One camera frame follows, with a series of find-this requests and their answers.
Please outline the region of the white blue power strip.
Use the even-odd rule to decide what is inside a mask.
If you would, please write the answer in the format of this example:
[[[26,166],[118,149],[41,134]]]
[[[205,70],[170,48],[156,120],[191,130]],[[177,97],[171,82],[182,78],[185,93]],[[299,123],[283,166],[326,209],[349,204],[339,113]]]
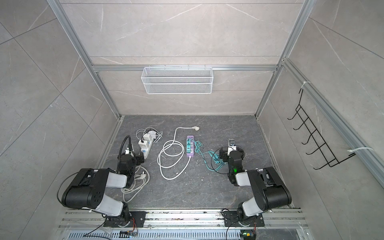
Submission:
[[[145,134],[143,140],[139,140],[138,144],[141,148],[141,152],[143,153],[144,159],[146,159],[149,155],[151,147],[155,141],[155,137],[152,135]]]

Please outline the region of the white square charger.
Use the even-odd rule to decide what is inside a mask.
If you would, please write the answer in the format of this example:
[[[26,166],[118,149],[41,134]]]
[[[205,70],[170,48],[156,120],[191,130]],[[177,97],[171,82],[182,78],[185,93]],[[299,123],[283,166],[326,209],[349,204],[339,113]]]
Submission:
[[[139,141],[139,146],[144,149],[144,148],[147,148],[148,146],[148,142],[146,140],[140,140]]]

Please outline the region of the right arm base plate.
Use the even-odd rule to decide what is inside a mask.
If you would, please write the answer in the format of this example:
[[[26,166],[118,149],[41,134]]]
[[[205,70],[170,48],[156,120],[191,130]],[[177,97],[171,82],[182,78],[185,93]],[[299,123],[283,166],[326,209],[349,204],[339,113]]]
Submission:
[[[224,218],[226,227],[264,227],[263,216],[256,215],[252,217],[241,216],[237,211],[228,209],[221,210],[221,215]]]

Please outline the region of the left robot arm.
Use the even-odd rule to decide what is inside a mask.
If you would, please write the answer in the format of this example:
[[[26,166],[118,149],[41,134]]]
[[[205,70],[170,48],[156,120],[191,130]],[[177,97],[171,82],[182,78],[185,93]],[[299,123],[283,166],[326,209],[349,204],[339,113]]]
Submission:
[[[134,153],[131,136],[126,136],[120,146],[116,170],[80,169],[72,174],[59,203],[69,209],[89,210],[99,213],[105,219],[103,227],[131,228],[132,231],[144,226],[146,212],[132,212],[129,200],[115,200],[106,194],[106,189],[120,189],[124,196],[137,195],[148,183],[148,171],[141,166],[143,153]]]

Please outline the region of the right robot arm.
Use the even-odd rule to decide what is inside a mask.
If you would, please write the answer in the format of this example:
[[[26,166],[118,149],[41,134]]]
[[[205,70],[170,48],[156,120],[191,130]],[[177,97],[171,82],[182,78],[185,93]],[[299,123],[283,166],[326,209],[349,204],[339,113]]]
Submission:
[[[225,175],[235,187],[250,187],[253,196],[239,203],[236,211],[221,210],[225,226],[258,226],[262,214],[274,208],[288,206],[292,196],[288,188],[273,167],[245,170],[243,160],[245,152],[236,145],[221,147],[211,154],[211,162],[219,161],[219,166],[228,165]]]

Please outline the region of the purple power strip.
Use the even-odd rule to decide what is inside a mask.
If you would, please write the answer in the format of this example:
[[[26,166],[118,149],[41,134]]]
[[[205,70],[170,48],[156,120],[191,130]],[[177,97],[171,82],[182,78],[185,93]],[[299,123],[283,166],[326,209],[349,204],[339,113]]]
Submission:
[[[194,136],[190,135],[190,136],[187,136],[187,139],[191,139],[193,141],[193,144],[195,146],[195,141],[194,141]],[[194,152],[191,152],[191,147],[187,147],[187,141],[186,141],[186,154],[188,157],[193,157],[194,154],[195,154],[195,151]]]

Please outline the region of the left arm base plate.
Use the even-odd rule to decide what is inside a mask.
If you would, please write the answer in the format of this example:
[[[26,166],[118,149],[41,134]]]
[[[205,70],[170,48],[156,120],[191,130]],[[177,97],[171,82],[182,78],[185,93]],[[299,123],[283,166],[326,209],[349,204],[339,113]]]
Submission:
[[[107,217],[104,222],[104,227],[111,228],[142,228],[145,223],[147,212],[145,211],[133,211],[123,212],[118,217]]]

